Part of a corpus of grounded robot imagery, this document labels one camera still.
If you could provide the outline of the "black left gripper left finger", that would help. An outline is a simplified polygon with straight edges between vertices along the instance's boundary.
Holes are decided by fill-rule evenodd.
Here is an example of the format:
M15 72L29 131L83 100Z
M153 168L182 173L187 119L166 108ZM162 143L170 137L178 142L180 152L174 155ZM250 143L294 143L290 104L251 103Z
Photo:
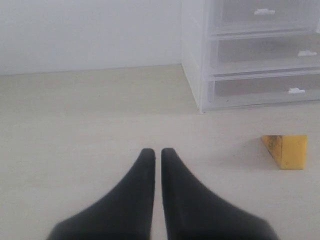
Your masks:
M58 223L49 240L149 240L155 197L156 156L141 150L121 181L104 197Z

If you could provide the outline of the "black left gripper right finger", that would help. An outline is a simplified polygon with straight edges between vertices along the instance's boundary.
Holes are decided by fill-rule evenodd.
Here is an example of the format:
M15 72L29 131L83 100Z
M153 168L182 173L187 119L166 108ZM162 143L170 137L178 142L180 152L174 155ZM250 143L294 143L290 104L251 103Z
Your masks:
M174 148L161 151L161 186L169 240L277 240L270 224L216 195Z

